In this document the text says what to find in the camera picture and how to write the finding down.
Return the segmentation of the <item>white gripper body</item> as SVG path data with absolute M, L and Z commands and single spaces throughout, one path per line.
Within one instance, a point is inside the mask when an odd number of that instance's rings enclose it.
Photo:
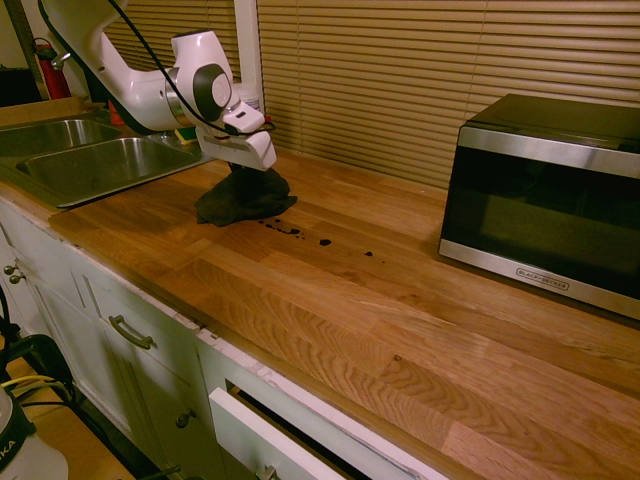
M 212 158 L 260 171 L 268 170 L 277 160 L 268 132 L 228 139 L 217 138 L 210 129 L 204 127 L 197 127 L 195 132 L 201 151 Z

